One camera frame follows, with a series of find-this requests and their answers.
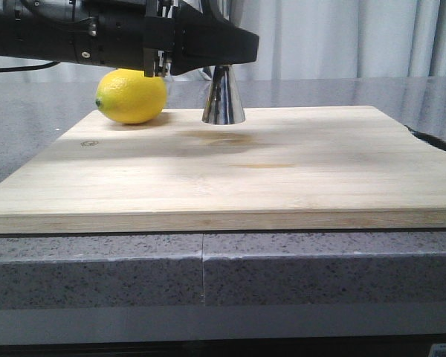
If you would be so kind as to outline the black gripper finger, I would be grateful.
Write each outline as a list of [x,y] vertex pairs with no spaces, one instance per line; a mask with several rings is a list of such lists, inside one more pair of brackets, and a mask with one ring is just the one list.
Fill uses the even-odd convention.
[[229,25],[230,21],[226,19],[220,10],[217,0],[201,0],[201,12],[209,22],[218,22]]
[[259,36],[248,30],[209,22],[203,13],[180,1],[175,15],[175,42],[170,74],[203,67],[255,62]]

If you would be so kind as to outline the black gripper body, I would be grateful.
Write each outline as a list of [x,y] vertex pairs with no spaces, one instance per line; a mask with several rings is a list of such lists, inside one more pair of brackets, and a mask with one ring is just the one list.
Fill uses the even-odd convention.
[[0,1],[0,56],[163,77],[177,1]]

